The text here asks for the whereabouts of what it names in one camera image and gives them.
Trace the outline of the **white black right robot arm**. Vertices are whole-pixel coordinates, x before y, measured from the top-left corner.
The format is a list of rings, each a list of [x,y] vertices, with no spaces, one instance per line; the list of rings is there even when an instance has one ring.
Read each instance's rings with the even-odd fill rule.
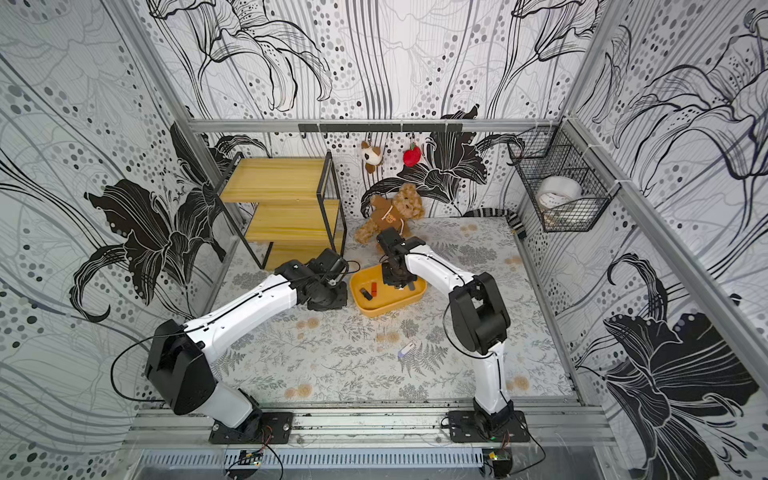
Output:
[[[418,237],[404,238],[389,228],[377,235],[384,252],[384,283],[403,288],[424,280],[448,299],[449,342],[472,361],[475,378],[473,409],[476,428],[490,439],[513,419],[504,356],[511,319],[495,278],[473,274],[438,255]]]

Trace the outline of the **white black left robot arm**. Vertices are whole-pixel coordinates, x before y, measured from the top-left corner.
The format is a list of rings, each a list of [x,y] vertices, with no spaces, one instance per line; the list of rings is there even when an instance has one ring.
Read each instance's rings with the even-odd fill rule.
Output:
[[[284,263],[251,291],[198,319],[161,324],[145,376],[175,414],[204,414],[238,433],[256,432],[262,417],[257,402],[221,383],[211,365],[241,337],[296,306],[320,312],[344,307],[348,271],[348,262],[326,249],[307,263]]]

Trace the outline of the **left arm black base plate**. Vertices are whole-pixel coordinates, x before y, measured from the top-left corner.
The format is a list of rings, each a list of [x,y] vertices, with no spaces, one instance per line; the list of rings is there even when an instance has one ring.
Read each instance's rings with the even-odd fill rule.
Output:
[[[252,413],[239,427],[226,427],[215,421],[209,436],[214,445],[263,444],[284,445],[289,442],[294,421],[293,412]]]

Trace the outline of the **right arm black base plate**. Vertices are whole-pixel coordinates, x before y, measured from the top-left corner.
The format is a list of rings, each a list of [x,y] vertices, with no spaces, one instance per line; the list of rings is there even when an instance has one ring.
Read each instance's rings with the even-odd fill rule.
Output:
[[[481,412],[454,410],[446,415],[447,429],[453,443],[527,443],[531,435],[522,411],[501,413],[499,418]]]

